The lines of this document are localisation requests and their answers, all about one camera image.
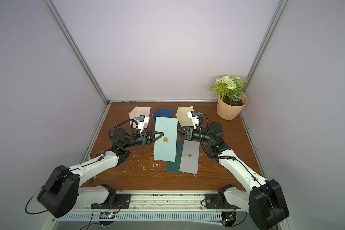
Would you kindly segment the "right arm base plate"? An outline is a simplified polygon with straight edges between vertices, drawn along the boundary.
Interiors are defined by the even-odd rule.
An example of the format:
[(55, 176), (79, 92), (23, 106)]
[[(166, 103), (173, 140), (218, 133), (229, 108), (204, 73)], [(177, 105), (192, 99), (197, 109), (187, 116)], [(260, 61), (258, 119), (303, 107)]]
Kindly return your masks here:
[(204, 198), (207, 209), (237, 209), (238, 206), (231, 205), (225, 199), (223, 194), (208, 193)]

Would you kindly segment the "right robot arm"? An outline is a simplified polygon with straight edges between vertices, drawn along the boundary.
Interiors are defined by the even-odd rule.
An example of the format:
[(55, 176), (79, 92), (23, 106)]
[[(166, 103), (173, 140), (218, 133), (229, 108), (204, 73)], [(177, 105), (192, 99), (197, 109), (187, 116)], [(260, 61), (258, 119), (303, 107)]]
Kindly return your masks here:
[(288, 218), (289, 210), (280, 184), (262, 177), (235, 154), (224, 140), (221, 123), (213, 121), (203, 128), (204, 114), (191, 111), (187, 116), (193, 124), (179, 128), (178, 135), (184, 140), (198, 141), (207, 157), (226, 168), (244, 188), (222, 187), (218, 191), (219, 203), (244, 210), (260, 230), (271, 230)]

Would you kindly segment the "pink envelope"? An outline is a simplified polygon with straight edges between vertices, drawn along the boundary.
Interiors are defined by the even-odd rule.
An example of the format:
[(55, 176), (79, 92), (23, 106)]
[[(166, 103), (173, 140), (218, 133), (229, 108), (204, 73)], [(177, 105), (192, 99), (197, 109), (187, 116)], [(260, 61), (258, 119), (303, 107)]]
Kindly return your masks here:
[(139, 121), (140, 116), (150, 117), (150, 107), (136, 106), (130, 113), (129, 118)]

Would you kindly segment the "teal envelope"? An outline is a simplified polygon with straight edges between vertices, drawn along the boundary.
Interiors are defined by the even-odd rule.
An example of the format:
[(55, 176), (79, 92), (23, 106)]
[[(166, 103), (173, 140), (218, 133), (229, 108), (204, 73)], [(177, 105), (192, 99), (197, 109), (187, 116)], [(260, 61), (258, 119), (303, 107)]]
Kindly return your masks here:
[(156, 117), (155, 131), (163, 136), (154, 143), (154, 160), (175, 162), (178, 120)]

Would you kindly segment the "cream yellow envelope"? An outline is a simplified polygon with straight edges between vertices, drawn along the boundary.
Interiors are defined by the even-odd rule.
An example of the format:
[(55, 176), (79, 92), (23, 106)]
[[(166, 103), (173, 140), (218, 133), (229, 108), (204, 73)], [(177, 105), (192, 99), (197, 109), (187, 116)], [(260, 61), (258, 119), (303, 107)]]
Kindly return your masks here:
[(193, 126), (193, 121), (191, 118), (188, 117), (188, 113), (194, 111), (193, 106), (188, 107), (178, 107), (176, 112), (176, 118), (181, 127), (184, 126)]

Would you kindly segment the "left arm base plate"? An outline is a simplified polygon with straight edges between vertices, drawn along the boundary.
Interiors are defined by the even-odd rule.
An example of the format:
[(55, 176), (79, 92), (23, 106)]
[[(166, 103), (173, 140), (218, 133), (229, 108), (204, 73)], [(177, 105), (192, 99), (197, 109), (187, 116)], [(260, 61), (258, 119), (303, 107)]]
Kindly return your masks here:
[(110, 194), (103, 203), (91, 204), (92, 209), (128, 209), (131, 194)]

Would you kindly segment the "navy blue envelope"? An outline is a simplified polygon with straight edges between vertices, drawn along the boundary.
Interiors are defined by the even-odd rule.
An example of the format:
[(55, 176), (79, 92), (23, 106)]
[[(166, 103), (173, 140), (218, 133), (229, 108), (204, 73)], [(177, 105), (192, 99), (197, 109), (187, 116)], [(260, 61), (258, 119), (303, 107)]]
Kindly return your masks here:
[(156, 124), (157, 117), (173, 118), (173, 109), (158, 108), (153, 114), (154, 124)]

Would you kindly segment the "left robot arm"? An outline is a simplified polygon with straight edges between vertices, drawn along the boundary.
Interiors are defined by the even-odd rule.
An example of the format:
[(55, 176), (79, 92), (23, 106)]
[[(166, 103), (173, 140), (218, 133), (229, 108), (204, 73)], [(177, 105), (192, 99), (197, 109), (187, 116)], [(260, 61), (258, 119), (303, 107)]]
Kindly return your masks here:
[(34, 197), (56, 218), (82, 206), (114, 208), (117, 204), (116, 191), (111, 186), (101, 184), (83, 187), (83, 184), (98, 174), (121, 165), (130, 155), (129, 147), (144, 147), (164, 136), (163, 132), (142, 130), (143, 127), (135, 119), (116, 125), (107, 134), (113, 143), (112, 148), (84, 163), (56, 167)]

